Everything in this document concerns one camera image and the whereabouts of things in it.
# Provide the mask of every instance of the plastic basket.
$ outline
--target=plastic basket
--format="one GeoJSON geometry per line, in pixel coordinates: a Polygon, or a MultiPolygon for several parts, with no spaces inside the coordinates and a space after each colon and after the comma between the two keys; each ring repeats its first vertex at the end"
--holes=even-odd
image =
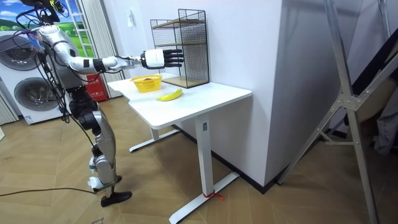
{"type": "Polygon", "coordinates": [[[132,78],[130,81],[134,82],[138,91],[141,93],[155,91],[160,89],[162,83],[161,75],[144,75],[141,77],[132,78]]]}

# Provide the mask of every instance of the red tag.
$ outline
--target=red tag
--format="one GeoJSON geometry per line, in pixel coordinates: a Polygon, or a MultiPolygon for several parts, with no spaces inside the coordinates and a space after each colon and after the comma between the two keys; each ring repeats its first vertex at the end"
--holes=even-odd
{"type": "Polygon", "coordinates": [[[218,193],[216,193],[216,191],[213,191],[213,193],[211,193],[211,194],[209,194],[209,195],[203,194],[203,196],[204,196],[205,198],[210,198],[210,197],[212,197],[212,196],[216,196],[216,197],[219,197],[221,200],[224,200],[224,199],[225,199],[223,196],[221,196],[221,195],[219,195],[218,193]]]}
{"type": "Polygon", "coordinates": [[[97,74],[87,75],[88,81],[93,81],[93,80],[95,80],[95,81],[86,83],[85,84],[86,89],[87,89],[88,93],[90,94],[90,96],[95,101],[100,102],[100,101],[108,100],[104,86],[102,84],[102,80],[100,77],[97,78],[97,76],[98,76],[97,74]]]}

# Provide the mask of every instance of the white table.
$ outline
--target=white table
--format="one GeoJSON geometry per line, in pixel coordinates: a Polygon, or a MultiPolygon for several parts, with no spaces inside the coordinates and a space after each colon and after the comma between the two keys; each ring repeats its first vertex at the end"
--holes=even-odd
{"type": "Polygon", "coordinates": [[[152,139],[133,146],[130,148],[131,152],[178,132],[178,130],[173,130],[159,136],[158,129],[189,118],[195,118],[203,194],[175,212],[169,219],[171,224],[178,223],[211,198],[205,195],[209,196],[219,192],[222,188],[239,177],[237,173],[232,172],[218,183],[213,184],[208,113],[211,110],[251,96],[252,93],[250,90],[243,90],[217,83],[208,83],[189,89],[182,88],[183,95],[180,98],[163,102],[156,100],[156,98],[173,93],[180,87],[162,83],[162,88],[160,90],[139,93],[134,83],[130,82],[130,80],[110,82],[108,85],[113,90],[120,91],[130,101],[129,106],[150,126],[152,139]]]}

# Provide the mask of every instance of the banana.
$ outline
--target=banana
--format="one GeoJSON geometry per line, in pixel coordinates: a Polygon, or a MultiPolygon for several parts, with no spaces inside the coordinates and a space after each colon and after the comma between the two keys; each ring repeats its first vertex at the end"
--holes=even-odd
{"type": "Polygon", "coordinates": [[[169,95],[161,96],[161,97],[159,97],[159,98],[156,98],[156,100],[160,100],[160,101],[170,101],[170,100],[175,100],[175,99],[177,99],[177,98],[180,97],[181,95],[182,95],[182,89],[178,89],[178,90],[175,91],[174,93],[169,94],[169,95]]]}

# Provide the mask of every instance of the washing machine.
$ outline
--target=washing machine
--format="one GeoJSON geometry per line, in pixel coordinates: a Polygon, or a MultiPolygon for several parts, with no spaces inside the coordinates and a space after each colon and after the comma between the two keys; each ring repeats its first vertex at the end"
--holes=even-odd
{"type": "MultiPolygon", "coordinates": [[[[0,31],[0,42],[13,34],[14,31],[0,31]]],[[[55,95],[38,71],[35,52],[27,36],[20,35],[14,41],[1,42],[0,52],[1,79],[26,122],[33,124],[60,117],[62,114],[55,95]]]]}

